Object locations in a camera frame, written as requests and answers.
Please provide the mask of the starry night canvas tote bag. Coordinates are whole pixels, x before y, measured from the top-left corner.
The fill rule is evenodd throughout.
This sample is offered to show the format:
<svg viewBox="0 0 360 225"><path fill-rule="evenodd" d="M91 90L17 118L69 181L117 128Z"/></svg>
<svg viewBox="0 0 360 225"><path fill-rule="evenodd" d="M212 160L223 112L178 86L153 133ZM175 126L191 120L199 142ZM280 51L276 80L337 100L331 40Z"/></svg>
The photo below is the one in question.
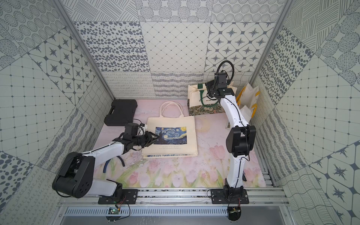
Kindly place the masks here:
<svg viewBox="0 0 360 225"><path fill-rule="evenodd" d="M175 106L179 117L165 117L163 112L169 106ZM194 116L185 116L182 106L174 101L164 102L158 117L150 117L147 131L158 136L149 147L142 149L144 158L195 157L198 155L196 124Z"/></svg>

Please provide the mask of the green handled floral tote bag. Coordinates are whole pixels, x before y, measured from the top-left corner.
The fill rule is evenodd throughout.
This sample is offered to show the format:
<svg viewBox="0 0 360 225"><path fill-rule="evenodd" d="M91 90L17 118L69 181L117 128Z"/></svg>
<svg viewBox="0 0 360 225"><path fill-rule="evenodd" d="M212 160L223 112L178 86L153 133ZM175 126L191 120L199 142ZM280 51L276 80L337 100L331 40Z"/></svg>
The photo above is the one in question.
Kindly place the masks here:
<svg viewBox="0 0 360 225"><path fill-rule="evenodd" d="M217 100L210 100L207 97L207 93L205 83L188 86L187 105L189 115L196 116L225 112Z"/></svg>

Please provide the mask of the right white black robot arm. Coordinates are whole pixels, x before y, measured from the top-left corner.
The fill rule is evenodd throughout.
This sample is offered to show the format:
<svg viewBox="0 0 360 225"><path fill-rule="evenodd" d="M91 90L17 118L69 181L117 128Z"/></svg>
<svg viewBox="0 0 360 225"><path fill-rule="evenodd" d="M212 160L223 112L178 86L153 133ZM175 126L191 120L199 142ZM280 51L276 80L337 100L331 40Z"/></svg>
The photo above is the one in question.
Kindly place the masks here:
<svg viewBox="0 0 360 225"><path fill-rule="evenodd" d="M243 174L247 161L250 161L250 151L253 150L256 128L250 126L242 115L236 101L235 93L229 88L227 72L216 72L214 80L206 83L211 99L216 99L224 109L230 124L230 132L226 139L226 148L232 155L230 170L224 185L225 197L241 196L243 194Z"/></svg>

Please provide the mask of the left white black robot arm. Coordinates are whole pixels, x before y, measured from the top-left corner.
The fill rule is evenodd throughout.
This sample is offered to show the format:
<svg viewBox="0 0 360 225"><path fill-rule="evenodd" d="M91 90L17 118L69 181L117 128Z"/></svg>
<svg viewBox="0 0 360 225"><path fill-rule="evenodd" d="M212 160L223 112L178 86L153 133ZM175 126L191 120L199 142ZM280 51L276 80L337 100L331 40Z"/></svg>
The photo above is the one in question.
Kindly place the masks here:
<svg viewBox="0 0 360 225"><path fill-rule="evenodd" d="M111 159L134 150L154 144L159 136L145 130L144 124L129 123L125 131L108 145L82 153L71 152L64 159L53 183L52 189L63 198L99 196L100 201L118 203L123 201L122 184L116 181L94 178L94 170Z"/></svg>

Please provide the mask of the black plastic tool case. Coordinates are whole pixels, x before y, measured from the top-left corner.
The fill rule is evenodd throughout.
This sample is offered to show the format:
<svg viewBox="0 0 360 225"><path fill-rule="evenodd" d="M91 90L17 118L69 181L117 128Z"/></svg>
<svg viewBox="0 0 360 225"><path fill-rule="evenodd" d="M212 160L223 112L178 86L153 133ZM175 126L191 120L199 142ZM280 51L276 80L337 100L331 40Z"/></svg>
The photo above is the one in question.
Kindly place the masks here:
<svg viewBox="0 0 360 225"><path fill-rule="evenodd" d="M134 99L115 99L104 119L107 126L125 126L132 123L137 108L137 101Z"/></svg>

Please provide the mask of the left small circuit board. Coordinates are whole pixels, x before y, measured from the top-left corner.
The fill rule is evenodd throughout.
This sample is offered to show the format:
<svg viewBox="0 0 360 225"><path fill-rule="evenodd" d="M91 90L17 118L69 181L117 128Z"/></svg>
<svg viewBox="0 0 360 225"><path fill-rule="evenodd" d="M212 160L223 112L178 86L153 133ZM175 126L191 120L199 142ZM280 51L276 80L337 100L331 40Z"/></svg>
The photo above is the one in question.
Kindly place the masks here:
<svg viewBox="0 0 360 225"><path fill-rule="evenodd" d="M121 216L121 212L117 208L110 207L108 210L107 216L108 217L119 217L119 216Z"/></svg>

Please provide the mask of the small circuit board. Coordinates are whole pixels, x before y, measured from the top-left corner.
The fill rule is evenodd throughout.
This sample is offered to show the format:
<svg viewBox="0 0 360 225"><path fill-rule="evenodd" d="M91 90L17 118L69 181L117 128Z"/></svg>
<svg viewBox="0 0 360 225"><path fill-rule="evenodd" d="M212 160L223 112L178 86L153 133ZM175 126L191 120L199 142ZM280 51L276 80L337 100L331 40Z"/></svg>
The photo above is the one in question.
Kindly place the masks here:
<svg viewBox="0 0 360 225"><path fill-rule="evenodd" d="M235 206L235 207L229 206L227 208L227 212L228 212L228 219L230 221L237 221L242 215L242 209L240 206Z"/></svg>
<svg viewBox="0 0 360 225"><path fill-rule="evenodd" d="M117 208L110 207L108 210L107 216L108 217L119 217L119 216L121 216L121 212Z"/></svg>

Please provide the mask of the right small circuit board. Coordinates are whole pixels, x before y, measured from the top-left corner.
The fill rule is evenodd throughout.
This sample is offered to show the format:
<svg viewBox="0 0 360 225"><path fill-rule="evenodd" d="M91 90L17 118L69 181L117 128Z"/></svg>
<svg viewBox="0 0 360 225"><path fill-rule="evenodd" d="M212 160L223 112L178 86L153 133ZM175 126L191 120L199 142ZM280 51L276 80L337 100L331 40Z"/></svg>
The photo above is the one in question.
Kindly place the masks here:
<svg viewBox="0 0 360 225"><path fill-rule="evenodd" d="M237 221L242 215L242 209L240 206L235 206L235 207L229 206L227 208L227 212L228 212L228 219L230 221Z"/></svg>

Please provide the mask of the yellow handled illustrated tote bag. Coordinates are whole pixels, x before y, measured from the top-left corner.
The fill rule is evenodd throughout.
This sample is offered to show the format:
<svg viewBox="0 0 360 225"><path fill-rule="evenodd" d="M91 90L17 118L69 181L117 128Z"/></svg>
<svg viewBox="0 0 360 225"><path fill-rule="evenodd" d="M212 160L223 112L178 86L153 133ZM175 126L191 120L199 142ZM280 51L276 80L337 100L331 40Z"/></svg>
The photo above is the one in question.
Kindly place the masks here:
<svg viewBox="0 0 360 225"><path fill-rule="evenodd" d="M240 112L247 122L254 117L257 111L257 100L260 97L259 87L252 87L250 83L246 84L236 98Z"/></svg>

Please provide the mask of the blue handled pliers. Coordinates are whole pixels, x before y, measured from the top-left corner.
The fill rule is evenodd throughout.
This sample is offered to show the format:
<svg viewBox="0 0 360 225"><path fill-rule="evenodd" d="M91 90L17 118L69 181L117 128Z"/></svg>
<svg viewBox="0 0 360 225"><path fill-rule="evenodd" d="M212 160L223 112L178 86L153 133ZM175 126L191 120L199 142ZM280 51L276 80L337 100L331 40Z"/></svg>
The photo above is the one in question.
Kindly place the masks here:
<svg viewBox="0 0 360 225"><path fill-rule="evenodd" d="M117 156L118 160L121 162L121 165L125 167L125 162L121 156ZM116 159L109 159L105 162L103 167L103 173L107 173L107 168L110 168L111 173L115 173L117 170L117 161Z"/></svg>

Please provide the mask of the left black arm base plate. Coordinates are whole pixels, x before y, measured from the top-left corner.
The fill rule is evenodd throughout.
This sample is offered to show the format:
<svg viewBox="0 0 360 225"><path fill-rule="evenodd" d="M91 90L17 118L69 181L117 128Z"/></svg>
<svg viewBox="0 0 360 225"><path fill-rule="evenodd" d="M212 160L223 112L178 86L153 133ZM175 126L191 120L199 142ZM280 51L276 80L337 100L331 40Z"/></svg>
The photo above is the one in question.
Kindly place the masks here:
<svg viewBox="0 0 360 225"><path fill-rule="evenodd" d="M115 204L136 204L138 189L119 189L112 196L100 196L98 204L115 205Z"/></svg>

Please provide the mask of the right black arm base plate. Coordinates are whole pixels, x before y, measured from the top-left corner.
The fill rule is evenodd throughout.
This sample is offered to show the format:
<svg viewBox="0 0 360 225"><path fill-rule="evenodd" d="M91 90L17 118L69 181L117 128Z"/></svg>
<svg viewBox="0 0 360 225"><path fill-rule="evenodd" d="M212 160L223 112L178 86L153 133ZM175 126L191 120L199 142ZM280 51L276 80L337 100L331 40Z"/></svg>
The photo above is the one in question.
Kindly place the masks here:
<svg viewBox="0 0 360 225"><path fill-rule="evenodd" d="M249 197L244 188L211 189L210 198L212 204L249 204Z"/></svg>

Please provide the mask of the aluminium rail frame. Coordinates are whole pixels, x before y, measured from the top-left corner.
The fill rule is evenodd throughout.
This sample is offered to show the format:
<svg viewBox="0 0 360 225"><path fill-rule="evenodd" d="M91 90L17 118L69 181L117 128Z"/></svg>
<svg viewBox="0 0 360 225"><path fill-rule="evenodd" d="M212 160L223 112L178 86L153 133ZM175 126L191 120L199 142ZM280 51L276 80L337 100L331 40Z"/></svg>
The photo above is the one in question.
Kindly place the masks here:
<svg viewBox="0 0 360 225"><path fill-rule="evenodd" d="M240 206L289 206L284 190L280 187L246 187L249 203ZM99 197L64 198L58 207L101 207ZM139 188L136 201L130 206L208 206L215 198L208 188Z"/></svg>

